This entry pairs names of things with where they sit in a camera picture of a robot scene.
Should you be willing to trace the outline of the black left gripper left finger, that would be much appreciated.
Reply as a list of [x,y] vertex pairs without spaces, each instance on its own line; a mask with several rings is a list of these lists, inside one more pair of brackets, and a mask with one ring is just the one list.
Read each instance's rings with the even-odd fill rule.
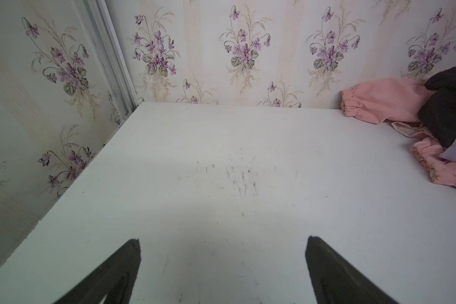
[[139,240],[130,239],[55,303],[129,303],[140,264]]

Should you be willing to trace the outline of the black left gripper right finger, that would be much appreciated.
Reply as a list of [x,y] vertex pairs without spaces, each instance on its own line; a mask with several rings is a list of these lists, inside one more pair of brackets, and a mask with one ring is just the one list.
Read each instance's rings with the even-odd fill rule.
[[396,302],[319,237],[309,237],[305,259],[317,303]]

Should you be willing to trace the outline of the black cloth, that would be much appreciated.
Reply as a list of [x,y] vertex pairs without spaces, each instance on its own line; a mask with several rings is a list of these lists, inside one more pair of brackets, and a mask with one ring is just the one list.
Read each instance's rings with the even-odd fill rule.
[[424,85],[434,94],[417,116],[440,144],[448,148],[456,139],[456,67],[435,74]]

